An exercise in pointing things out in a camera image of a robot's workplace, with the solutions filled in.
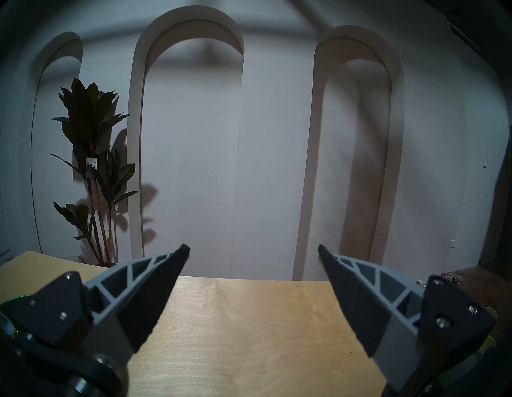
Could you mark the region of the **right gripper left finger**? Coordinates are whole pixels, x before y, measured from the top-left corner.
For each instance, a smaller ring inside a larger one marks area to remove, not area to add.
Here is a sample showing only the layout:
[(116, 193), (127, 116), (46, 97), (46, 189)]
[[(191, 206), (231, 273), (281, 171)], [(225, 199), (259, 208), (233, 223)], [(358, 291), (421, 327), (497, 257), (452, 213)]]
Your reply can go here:
[(190, 247), (119, 263), (83, 283), (66, 271), (10, 310), (7, 396), (126, 396), (133, 355), (162, 315)]

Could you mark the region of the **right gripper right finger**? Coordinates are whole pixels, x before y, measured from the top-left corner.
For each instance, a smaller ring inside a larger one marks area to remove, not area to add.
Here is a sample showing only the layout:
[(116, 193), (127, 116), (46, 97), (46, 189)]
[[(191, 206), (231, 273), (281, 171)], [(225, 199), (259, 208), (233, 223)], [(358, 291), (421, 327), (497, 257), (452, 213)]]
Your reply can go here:
[(496, 323), (438, 275), (419, 285), (388, 267), (331, 253), (318, 257), (340, 309), (386, 379), (382, 394), (463, 394)]

